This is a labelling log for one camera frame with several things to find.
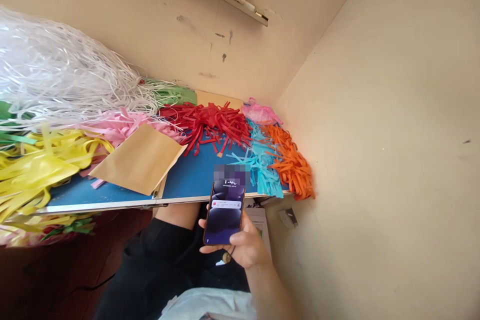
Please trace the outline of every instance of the pink plastic bag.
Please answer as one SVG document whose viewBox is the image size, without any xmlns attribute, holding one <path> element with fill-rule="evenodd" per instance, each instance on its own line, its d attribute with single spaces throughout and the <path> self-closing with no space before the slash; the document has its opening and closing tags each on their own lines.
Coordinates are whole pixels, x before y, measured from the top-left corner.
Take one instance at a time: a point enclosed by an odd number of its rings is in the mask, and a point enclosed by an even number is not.
<svg viewBox="0 0 480 320">
<path fill-rule="evenodd" d="M 246 118 L 250 119 L 254 123 L 260 125 L 284 123 L 282 120 L 280 120 L 271 107 L 258 105 L 257 100 L 255 100 L 253 97 L 248 99 L 248 103 L 250 105 L 243 105 L 241 107 L 241 112 Z"/>
</svg>

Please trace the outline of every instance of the phone case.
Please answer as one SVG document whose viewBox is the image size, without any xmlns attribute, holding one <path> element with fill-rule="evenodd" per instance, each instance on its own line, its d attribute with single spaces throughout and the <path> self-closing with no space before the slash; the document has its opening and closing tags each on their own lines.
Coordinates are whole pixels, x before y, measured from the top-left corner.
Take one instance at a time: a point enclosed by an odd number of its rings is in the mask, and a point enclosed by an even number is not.
<svg viewBox="0 0 480 320">
<path fill-rule="evenodd" d="M 205 234 L 207 233 L 207 228 L 209 226 L 209 217 L 210 217 L 210 210 L 212 208 L 212 197 L 214 194 L 214 185 L 215 181 L 211 185 L 211 191 L 210 191 L 210 201 L 208 202 L 208 211 L 206 213 L 206 222 L 205 222 L 205 229 L 203 230 L 203 244 L 207 246 L 216 246 L 216 245 L 230 245 L 230 243 L 206 243 L 205 242 Z M 238 231 L 240 231 L 241 226 L 242 226 L 242 219 L 244 217 L 244 203 L 245 203 L 245 189 L 243 189 L 243 198 L 241 201 L 241 214 L 240 214 L 240 223 L 238 224 Z"/>
</svg>

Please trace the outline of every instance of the hand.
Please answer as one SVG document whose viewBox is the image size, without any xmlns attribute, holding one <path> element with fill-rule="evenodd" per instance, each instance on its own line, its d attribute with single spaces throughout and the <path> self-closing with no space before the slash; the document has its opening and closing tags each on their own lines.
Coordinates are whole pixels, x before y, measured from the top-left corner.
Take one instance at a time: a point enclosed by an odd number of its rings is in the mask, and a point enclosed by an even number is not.
<svg viewBox="0 0 480 320">
<path fill-rule="evenodd" d="M 206 222 L 205 219 L 198 220 L 198 224 L 203 229 L 205 229 Z M 210 254 L 217 250 L 225 249 L 231 254 L 231 257 L 237 262 L 237 264 L 244 269 L 271 261 L 267 249 L 265 248 L 264 241 L 260 237 L 252 220 L 250 220 L 244 210 L 242 211 L 241 216 L 240 232 L 230 236 L 230 244 L 231 245 L 202 246 L 200 252 L 202 254 Z"/>
</svg>

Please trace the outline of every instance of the white shirt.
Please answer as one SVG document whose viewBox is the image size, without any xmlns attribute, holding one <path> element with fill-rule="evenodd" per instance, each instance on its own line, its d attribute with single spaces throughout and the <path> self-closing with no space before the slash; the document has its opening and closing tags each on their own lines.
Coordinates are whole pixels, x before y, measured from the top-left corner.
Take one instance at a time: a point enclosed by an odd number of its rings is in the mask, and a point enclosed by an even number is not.
<svg viewBox="0 0 480 320">
<path fill-rule="evenodd" d="M 193 288 L 175 296 L 168 301 L 159 320 L 200 320 L 206 313 L 215 320 L 257 320 L 252 294 L 209 287 Z"/>
</svg>

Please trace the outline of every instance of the white plastic strand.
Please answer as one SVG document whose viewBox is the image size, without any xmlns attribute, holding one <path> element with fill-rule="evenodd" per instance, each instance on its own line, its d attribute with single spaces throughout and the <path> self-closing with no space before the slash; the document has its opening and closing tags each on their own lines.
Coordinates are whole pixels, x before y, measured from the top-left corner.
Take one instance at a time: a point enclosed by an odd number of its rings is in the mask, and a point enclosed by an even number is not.
<svg viewBox="0 0 480 320">
<path fill-rule="evenodd" d="M 71 26 L 0 6 L 0 100 L 11 104 L 18 126 L 70 127 L 101 120 L 104 111 L 156 114 L 166 81 L 139 85 L 141 77 L 116 53 Z M 32 119 L 22 118 L 24 114 Z"/>
</svg>

